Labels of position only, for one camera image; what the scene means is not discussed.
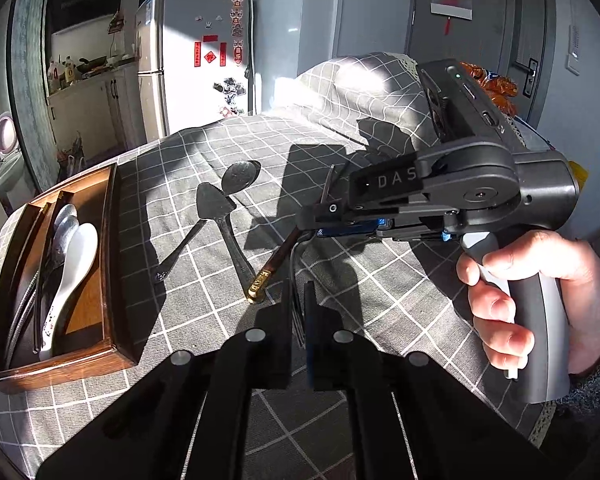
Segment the hand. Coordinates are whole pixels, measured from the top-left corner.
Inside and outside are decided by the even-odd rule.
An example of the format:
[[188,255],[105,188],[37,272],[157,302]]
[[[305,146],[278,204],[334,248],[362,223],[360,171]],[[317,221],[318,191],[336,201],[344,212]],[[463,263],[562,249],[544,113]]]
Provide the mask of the hand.
[[[483,264],[493,276],[522,280],[538,272],[560,279],[570,324],[569,373],[580,374],[600,358],[600,258],[584,241],[565,240],[550,231],[529,231],[507,247],[487,254]],[[514,301],[480,279],[478,265],[462,254],[458,278],[469,285],[474,326],[491,364],[503,370],[524,368],[534,346],[533,333],[510,321]]]

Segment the refrigerator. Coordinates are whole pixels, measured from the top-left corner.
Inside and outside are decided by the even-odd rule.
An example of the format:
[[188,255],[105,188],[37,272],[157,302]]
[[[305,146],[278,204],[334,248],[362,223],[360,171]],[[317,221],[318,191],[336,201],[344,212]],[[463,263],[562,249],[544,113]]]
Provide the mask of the refrigerator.
[[146,0],[136,56],[147,141],[248,113],[249,0]]

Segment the wooden tray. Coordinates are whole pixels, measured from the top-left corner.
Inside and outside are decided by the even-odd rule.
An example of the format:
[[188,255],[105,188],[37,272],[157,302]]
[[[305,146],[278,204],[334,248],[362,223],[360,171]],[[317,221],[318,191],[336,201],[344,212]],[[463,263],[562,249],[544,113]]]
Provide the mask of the wooden tray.
[[[0,391],[33,390],[137,364],[118,273],[119,188],[116,164],[111,164],[63,182],[25,206],[0,270]],[[48,235],[54,211],[65,202],[75,205],[80,223],[88,222],[96,228],[96,260],[71,298],[73,309],[64,330],[56,333],[56,355],[40,362],[33,353],[34,317],[30,316],[16,345],[11,367],[5,369],[4,347],[11,319],[40,266],[44,248],[50,243]],[[42,216],[47,203],[46,214]]]

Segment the finger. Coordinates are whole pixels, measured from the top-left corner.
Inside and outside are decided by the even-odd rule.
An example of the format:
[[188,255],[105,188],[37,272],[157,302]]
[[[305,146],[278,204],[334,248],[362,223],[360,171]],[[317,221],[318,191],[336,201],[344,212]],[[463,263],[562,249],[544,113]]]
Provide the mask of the finger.
[[480,339],[501,354],[528,355],[534,347],[534,335],[523,326],[474,317],[474,326]]
[[482,259],[484,267],[504,280],[522,280],[542,272],[563,280],[591,279],[595,253],[586,242],[565,240],[552,231],[529,231],[507,247]]
[[469,287],[469,305],[474,316],[513,323],[516,304],[499,288],[478,280]]
[[475,285],[480,279],[478,264],[466,253],[460,254],[456,263],[456,273],[460,281],[467,285]]
[[487,359],[489,362],[500,370],[524,368],[529,362],[529,357],[526,355],[518,357],[510,354],[501,354],[500,352],[496,352],[493,348],[485,345],[485,343],[482,343],[482,348],[484,348],[484,353],[487,354]]

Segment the gray checkered tablecloth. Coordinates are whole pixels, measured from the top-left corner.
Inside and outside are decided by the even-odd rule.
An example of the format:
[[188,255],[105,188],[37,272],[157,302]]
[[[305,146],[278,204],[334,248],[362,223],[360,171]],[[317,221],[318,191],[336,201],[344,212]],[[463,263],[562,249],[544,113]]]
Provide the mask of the gray checkered tablecloth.
[[[426,99],[405,56],[369,54],[322,63],[296,80],[293,104],[252,117],[191,128],[117,159],[122,174],[120,268],[134,368],[18,395],[0,393],[0,444],[29,477],[153,366],[177,349],[219,348],[252,326],[249,306],[214,222],[208,222],[164,284],[155,267],[195,224],[196,187],[219,186],[238,160],[262,164],[256,183],[233,198],[231,222],[240,247],[259,269],[294,227],[300,205],[316,200],[331,164],[350,170],[436,142]],[[342,192],[344,184],[333,193]],[[0,267],[19,212],[0,233]],[[317,239],[298,258],[300,290],[316,283],[318,301],[342,314],[346,328],[386,352],[421,350],[524,435],[540,406],[507,394],[502,372],[488,365],[455,275],[453,243]],[[272,280],[267,301],[280,297]],[[244,461],[248,479],[353,478],[344,395],[313,393],[304,354],[293,352],[287,391],[257,391],[251,401]]]

